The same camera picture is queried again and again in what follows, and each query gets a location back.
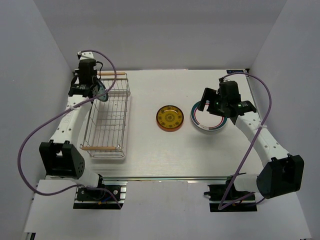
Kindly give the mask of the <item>dark green small plate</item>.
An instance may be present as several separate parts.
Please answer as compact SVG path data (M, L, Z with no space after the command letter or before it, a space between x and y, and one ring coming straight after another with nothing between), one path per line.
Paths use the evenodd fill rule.
M100 79L97 80L97 84L99 87L97 95L100 95L97 99L101 102L107 102L109 99L109 95L106 92L107 88L105 87L104 83Z

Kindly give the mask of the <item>white plate with red characters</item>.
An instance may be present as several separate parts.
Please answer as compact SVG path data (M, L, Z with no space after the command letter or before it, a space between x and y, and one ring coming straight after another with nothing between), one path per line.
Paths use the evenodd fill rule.
M203 111L198 109L200 101L196 102L190 111L190 120L193 126L200 132L213 135L221 131L227 125L227 118L207 112L209 102L207 101Z

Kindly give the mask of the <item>yellow patterned dark plate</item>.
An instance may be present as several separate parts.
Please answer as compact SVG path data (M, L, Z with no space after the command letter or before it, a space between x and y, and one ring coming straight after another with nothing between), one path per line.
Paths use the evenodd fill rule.
M161 107L157 113L155 119L167 120L169 122L184 120L184 114L182 110L174 105L165 105Z

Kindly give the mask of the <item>orange plastic plate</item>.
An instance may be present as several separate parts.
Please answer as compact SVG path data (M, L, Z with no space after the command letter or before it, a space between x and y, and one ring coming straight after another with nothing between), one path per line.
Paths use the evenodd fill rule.
M156 123L157 123L157 126L165 132L175 132L183 126L184 120L180 119L178 121L168 121L165 119L157 118Z

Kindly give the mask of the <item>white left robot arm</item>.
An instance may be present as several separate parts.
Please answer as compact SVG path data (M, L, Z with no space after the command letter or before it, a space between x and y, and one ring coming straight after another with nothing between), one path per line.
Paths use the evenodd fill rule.
M92 98L100 90L97 78L97 61L91 51L79 53L78 68L71 81L66 109L58 127L48 142L39 146L46 174L51 178L66 178L89 187L88 193L99 200L105 196L106 187L100 177L86 166L78 151L78 137L87 113L92 108Z

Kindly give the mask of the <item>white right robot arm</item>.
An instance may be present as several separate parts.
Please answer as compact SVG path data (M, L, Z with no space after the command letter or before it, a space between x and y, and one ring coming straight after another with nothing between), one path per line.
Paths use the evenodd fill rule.
M261 194L271 199L297 192L301 188L304 160L283 148L265 126L255 106L249 100L242 100L236 81L219 79L219 88L205 88L197 105L199 111L230 119L250 142L236 173L226 181L223 199L233 200L245 193L251 196ZM255 150L262 164L257 174L240 174L251 150Z

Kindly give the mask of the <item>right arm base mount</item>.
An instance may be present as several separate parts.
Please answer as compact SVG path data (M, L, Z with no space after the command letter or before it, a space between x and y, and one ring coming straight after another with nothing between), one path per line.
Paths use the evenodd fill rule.
M232 212L257 212L255 195L251 195L241 201L237 201L226 208L219 210L218 206L223 198L223 195L227 189L227 185L224 184L210 184L208 190L203 195L209 200L209 208L211 213L232 213ZM249 194L247 191L237 191L234 186L228 192L223 204L228 204L238 198L244 197Z

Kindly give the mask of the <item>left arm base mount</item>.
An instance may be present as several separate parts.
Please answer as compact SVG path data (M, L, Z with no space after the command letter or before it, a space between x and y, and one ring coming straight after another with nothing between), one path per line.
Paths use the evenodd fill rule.
M105 190L91 190L84 187L76 189L73 209L76 210L120 210L123 206L127 192L127 181L122 180L102 180L101 188L110 191L112 195Z

